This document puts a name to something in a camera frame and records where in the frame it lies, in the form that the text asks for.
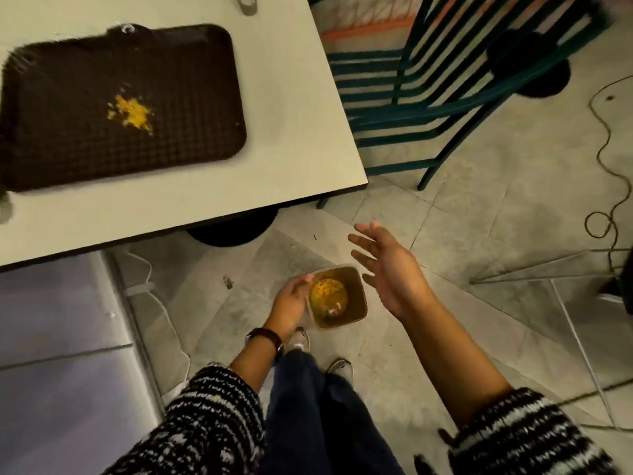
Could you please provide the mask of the person's left hand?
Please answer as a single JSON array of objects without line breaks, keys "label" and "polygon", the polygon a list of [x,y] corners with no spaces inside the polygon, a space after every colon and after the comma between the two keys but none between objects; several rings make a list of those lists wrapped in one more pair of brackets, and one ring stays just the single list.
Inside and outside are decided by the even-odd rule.
[{"label": "person's left hand", "polygon": [[304,314],[309,294],[293,293],[293,279],[290,279],[277,293],[265,327],[275,331],[283,341],[287,340]]}]

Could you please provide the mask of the person's right hand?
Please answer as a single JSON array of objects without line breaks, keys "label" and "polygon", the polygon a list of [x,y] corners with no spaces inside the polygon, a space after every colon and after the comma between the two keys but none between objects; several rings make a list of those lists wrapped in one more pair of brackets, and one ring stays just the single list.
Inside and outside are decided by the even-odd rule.
[{"label": "person's right hand", "polygon": [[414,255],[406,249],[385,227],[376,221],[357,223],[355,232],[360,236],[382,234],[385,250],[383,255],[370,255],[354,245],[352,257],[366,273],[384,278],[385,294],[379,295],[384,307],[404,326],[415,323],[428,308],[437,304],[437,298],[423,275]]}]

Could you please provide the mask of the square clear plastic container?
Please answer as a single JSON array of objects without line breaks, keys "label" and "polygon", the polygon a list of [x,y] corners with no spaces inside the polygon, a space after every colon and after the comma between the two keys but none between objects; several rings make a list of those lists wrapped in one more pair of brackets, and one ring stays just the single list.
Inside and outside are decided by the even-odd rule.
[{"label": "square clear plastic container", "polygon": [[367,297],[360,272],[356,267],[350,264],[336,265],[314,271],[312,274],[314,275],[314,279],[310,288],[321,279],[331,278],[342,282],[349,295],[349,304],[343,315],[332,319],[319,319],[313,315],[308,299],[306,309],[308,328],[320,330],[338,329],[366,318],[368,314]]}]

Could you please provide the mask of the person's right forearm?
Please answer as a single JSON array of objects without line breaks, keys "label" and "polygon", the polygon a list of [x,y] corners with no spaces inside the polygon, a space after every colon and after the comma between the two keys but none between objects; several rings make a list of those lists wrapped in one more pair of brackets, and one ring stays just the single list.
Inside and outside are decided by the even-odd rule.
[{"label": "person's right forearm", "polygon": [[513,391],[486,352],[438,300],[414,302],[400,321],[458,429]]}]

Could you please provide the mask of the person's left forearm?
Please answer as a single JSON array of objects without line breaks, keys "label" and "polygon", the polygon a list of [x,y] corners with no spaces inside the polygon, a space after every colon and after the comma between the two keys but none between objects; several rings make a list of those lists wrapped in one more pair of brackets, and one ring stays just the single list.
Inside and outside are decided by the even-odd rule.
[{"label": "person's left forearm", "polygon": [[267,334],[273,333],[281,340],[282,347],[288,342],[297,327],[297,321],[269,318],[263,327],[250,336],[240,353],[230,363],[229,368],[249,385],[255,393],[259,393],[268,377],[279,348]]}]

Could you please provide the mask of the grey white shoe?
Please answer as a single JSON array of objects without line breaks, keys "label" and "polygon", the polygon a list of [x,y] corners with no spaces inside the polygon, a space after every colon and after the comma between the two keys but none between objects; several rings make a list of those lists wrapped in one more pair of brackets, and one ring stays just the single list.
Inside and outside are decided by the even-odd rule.
[{"label": "grey white shoe", "polygon": [[345,358],[335,359],[325,372],[327,375],[335,375],[343,379],[350,386],[353,385],[353,366],[352,363]]},{"label": "grey white shoe", "polygon": [[310,336],[304,327],[296,327],[284,344],[286,353],[300,351],[310,353]]}]

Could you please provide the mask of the dark wrist watch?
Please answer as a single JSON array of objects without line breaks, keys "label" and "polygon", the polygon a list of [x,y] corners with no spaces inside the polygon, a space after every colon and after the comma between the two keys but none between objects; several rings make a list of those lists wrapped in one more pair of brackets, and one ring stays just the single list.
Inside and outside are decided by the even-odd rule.
[{"label": "dark wrist watch", "polygon": [[245,344],[249,343],[256,337],[263,337],[274,345],[275,358],[273,360],[275,363],[284,355],[286,351],[284,341],[275,331],[266,327],[254,328],[246,335]]}]

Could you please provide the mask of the dark blue trousers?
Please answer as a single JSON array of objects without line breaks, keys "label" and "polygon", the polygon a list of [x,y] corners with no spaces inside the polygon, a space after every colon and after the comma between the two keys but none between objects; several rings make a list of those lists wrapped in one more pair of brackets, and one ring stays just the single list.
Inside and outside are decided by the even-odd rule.
[{"label": "dark blue trousers", "polygon": [[350,382],[300,350],[276,364],[256,475],[405,475]]}]

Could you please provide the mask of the green metal slatted chair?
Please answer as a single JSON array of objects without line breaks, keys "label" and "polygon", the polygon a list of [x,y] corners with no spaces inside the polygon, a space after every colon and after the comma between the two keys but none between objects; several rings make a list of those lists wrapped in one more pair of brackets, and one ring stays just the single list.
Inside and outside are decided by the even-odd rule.
[{"label": "green metal slatted chair", "polygon": [[328,54],[358,149],[429,141],[462,124],[439,154],[366,175],[424,169],[423,191],[512,95],[560,93],[570,56],[611,23],[604,0],[424,0],[401,47]]}]

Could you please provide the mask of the black white knit sweater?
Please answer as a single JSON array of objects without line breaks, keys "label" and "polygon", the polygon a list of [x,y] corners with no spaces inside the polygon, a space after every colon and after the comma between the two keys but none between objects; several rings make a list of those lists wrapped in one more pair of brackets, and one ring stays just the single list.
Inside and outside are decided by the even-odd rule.
[{"label": "black white knit sweater", "polygon": [[[229,367],[211,363],[103,475],[256,475],[265,434],[258,394]],[[454,475],[619,475],[610,455],[529,388],[479,412],[447,455]]]}]

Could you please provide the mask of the orange striped rug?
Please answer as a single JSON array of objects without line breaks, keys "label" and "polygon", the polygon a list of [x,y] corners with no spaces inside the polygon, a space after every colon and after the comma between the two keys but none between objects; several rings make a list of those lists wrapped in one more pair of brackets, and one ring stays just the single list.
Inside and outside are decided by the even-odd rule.
[{"label": "orange striped rug", "polygon": [[424,0],[307,0],[321,41],[411,28]]}]

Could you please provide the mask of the yellow food crumbs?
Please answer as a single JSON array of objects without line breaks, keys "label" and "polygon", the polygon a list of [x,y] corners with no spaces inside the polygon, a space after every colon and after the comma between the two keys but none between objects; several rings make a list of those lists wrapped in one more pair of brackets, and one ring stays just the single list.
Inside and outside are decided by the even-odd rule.
[{"label": "yellow food crumbs", "polygon": [[121,87],[106,105],[106,119],[123,128],[133,128],[143,134],[154,135],[156,112],[142,97]]}]

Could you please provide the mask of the black stand foot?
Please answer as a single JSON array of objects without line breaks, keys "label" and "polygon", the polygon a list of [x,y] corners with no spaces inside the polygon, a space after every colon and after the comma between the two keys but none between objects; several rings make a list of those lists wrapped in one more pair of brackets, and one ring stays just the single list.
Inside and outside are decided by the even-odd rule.
[{"label": "black stand foot", "polygon": [[627,314],[633,317],[633,247],[629,249],[619,274],[600,288],[597,297],[622,304]]}]

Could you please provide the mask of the grey bench seat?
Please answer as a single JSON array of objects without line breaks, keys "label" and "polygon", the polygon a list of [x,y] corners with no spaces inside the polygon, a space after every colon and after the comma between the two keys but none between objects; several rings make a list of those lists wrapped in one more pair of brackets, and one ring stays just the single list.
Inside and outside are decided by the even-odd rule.
[{"label": "grey bench seat", "polygon": [[0,475],[99,475],[163,413],[103,252],[0,273]]}]

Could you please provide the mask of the dark brown textured tray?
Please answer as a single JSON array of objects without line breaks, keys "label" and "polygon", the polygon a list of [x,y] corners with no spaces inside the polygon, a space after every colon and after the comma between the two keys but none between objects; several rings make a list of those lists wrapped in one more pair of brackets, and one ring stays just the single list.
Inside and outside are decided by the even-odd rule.
[{"label": "dark brown textured tray", "polygon": [[[154,135],[106,119],[123,87]],[[232,37],[215,24],[119,25],[11,51],[0,95],[0,186],[49,189],[235,156],[245,146]]]}]

